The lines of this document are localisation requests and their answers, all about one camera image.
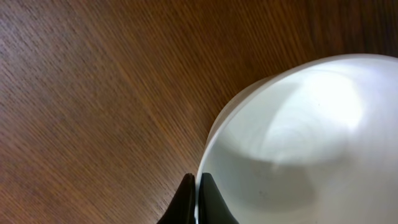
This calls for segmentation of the white small bowl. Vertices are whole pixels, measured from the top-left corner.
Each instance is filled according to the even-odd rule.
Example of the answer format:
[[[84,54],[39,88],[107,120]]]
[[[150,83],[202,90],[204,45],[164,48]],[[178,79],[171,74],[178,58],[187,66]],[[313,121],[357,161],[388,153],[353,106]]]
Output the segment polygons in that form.
[[[216,117],[197,172],[236,223],[397,222],[397,59],[322,58],[263,78]]]

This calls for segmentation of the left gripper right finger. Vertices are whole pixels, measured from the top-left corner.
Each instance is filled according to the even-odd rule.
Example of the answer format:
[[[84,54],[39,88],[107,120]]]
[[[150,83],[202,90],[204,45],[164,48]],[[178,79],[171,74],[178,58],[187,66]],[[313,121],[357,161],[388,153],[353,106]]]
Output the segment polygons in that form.
[[[198,192],[199,224],[238,224],[210,173],[202,173]]]

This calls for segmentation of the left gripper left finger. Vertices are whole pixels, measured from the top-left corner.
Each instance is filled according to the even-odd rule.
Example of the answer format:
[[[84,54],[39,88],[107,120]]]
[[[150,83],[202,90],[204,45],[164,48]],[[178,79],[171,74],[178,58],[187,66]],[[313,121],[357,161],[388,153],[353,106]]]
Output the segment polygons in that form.
[[[187,173],[157,224],[195,224],[194,212],[195,176]]]

